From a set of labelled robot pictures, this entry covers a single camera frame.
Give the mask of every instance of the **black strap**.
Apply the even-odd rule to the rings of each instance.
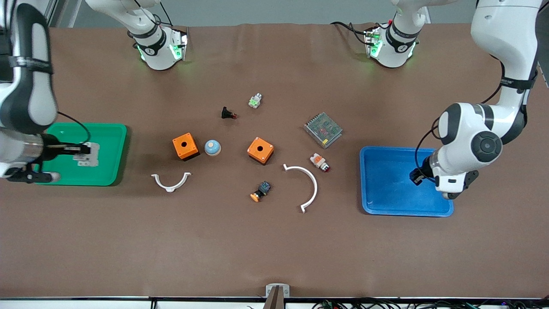
[[[397,53],[405,53],[416,42],[416,40],[412,40],[408,43],[402,43],[392,36],[389,29],[385,32],[385,37],[387,39],[387,43],[389,43],[389,45],[391,45]]]
[[[513,89],[528,90],[534,87],[534,83],[536,82],[536,79],[537,79],[537,70],[534,72],[534,77],[532,77],[530,80],[517,80],[517,79],[502,77],[500,81],[500,85],[504,87],[513,88]]]
[[[8,57],[9,65],[12,68],[22,67],[29,71],[44,72],[53,74],[52,64],[49,61],[34,59],[32,57],[10,56]]]
[[[391,28],[392,30],[395,32],[396,35],[400,36],[400,37],[403,37],[403,38],[416,38],[419,33],[421,32],[421,30],[417,31],[416,33],[414,34],[407,34],[407,33],[404,33],[402,31],[400,31],[396,26],[395,26],[395,23],[391,23]]]
[[[156,42],[155,44],[149,45],[149,46],[145,46],[145,45],[142,45],[142,44],[137,44],[137,46],[139,46],[139,49],[141,49],[142,52],[144,52],[145,54],[147,54],[149,56],[156,56],[158,54],[158,51],[166,43],[166,33],[164,31],[161,31],[161,32],[162,32],[162,36],[160,37],[158,42]]]
[[[158,25],[154,24],[154,27],[152,29],[147,31],[147,33],[143,33],[143,34],[134,34],[134,33],[131,33],[128,30],[128,36],[131,37],[131,38],[147,38],[147,37],[152,36],[156,32],[157,29],[158,29]]]

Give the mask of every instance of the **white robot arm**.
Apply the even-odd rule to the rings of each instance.
[[[440,116],[443,146],[410,173],[417,185],[434,178],[437,191],[456,198],[493,163],[502,146],[526,126],[526,103],[537,77],[535,22],[542,0],[479,0],[471,25],[475,43],[501,61],[495,105],[454,103]]]
[[[48,25],[29,4],[8,5],[7,0],[2,4],[0,178],[26,183],[56,181],[59,174],[43,172],[41,163],[61,154],[89,153],[89,148],[41,134],[57,117]]]
[[[446,5],[458,0],[391,0],[396,6],[392,22],[373,29],[366,38],[368,56],[388,68],[402,66],[412,56],[416,39],[426,22],[423,7]]]
[[[166,70],[182,60],[187,47],[187,34],[162,26],[146,10],[160,0],[86,0],[95,11],[109,15],[128,29],[137,42],[141,59],[154,70]]]

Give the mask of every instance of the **orange box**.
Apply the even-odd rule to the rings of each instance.
[[[250,147],[248,147],[248,155],[263,165],[267,164],[267,161],[271,158],[273,151],[275,151],[273,145],[260,139],[259,137],[256,137]]]
[[[173,146],[175,147],[177,156],[183,161],[192,159],[200,154],[197,144],[190,133],[173,139]]]

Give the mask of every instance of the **green tray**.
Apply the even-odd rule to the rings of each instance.
[[[109,186],[116,181],[120,160],[124,150],[127,129],[118,123],[84,123],[92,137],[90,142],[99,144],[99,166],[82,167],[72,156],[60,155],[51,161],[45,161],[45,172],[57,172],[61,179],[55,183],[41,185],[61,186]],[[86,132],[76,123],[54,123],[47,133],[62,142],[79,143],[86,139]]]

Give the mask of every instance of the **blue tray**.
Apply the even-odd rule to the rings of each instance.
[[[370,214],[448,217],[453,202],[445,200],[428,181],[416,186],[409,177],[416,168],[415,148],[367,146],[360,151],[362,207]],[[418,162],[434,149],[419,149]]]

